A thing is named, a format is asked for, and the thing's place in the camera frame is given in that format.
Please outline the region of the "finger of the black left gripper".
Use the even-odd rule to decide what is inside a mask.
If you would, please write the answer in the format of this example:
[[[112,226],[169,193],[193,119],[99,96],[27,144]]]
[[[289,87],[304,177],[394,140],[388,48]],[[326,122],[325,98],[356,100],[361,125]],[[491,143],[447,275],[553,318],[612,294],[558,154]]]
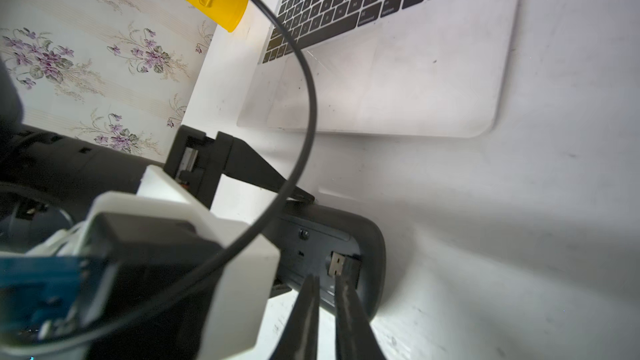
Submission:
[[[222,174],[249,185],[278,193],[286,183],[271,164],[245,141],[226,133],[219,133],[223,145]]]

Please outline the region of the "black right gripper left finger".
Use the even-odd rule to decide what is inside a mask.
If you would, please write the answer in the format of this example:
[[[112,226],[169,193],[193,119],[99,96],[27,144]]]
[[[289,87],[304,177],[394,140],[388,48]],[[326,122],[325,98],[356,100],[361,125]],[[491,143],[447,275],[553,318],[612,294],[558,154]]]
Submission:
[[[271,359],[315,360],[318,353],[319,277],[309,274],[301,286]]]

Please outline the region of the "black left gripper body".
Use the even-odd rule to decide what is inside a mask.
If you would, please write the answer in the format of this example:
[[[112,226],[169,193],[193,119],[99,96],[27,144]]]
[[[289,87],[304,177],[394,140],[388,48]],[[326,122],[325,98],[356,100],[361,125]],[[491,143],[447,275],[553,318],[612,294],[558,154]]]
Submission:
[[[225,170],[234,137],[181,126],[173,140],[163,171],[210,209]]]

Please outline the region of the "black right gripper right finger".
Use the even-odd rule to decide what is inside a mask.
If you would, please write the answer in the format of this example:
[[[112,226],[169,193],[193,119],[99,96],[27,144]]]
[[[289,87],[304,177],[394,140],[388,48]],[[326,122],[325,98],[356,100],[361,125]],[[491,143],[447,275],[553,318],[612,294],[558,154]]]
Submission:
[[[356,290],[341,275],[334,296],[336,359],[385,359]]]

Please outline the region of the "small usb mouse receiver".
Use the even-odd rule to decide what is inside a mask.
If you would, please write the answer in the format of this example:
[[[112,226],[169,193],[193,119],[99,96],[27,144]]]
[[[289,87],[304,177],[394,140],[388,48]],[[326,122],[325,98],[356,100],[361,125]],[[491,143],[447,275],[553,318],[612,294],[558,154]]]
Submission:
[[[343,273],[347,257],[341,253],[332,252],[328,265],[328,276],[336,277]]]

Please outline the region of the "black wireless mouse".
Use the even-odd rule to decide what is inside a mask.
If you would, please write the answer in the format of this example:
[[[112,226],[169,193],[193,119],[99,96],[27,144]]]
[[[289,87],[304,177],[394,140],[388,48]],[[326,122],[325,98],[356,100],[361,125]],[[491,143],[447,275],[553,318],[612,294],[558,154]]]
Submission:
[[[328,276],[332,252],[355,265],[353,285],[369,319],[378,311],[386,275],[386,244],[371,220],[318,204],[291,201],[263,230],[280,250],[276,279],[300,290],[306,276],[319,277],[321,306],[335,312],[335,277]]]

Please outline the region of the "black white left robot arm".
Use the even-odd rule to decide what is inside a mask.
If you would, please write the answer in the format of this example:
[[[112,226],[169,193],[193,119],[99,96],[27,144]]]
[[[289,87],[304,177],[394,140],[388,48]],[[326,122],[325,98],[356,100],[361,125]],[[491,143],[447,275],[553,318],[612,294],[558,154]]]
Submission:
[[[102,193],[136,193],[154,162],[23,123],[23,104],[1,69],[1,249],[25,253],[85,220]],[[181,126],[165,173],[206,208],[222,176],[277,193],[285,178],[244,141]]]

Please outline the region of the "silver laptop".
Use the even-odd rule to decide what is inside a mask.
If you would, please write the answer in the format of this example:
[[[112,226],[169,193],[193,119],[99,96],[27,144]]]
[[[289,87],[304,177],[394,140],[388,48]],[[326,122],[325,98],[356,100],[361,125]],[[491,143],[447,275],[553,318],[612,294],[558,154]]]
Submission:
[[[277,0],[320,133],[474,138],[498,112],[518,0]]]

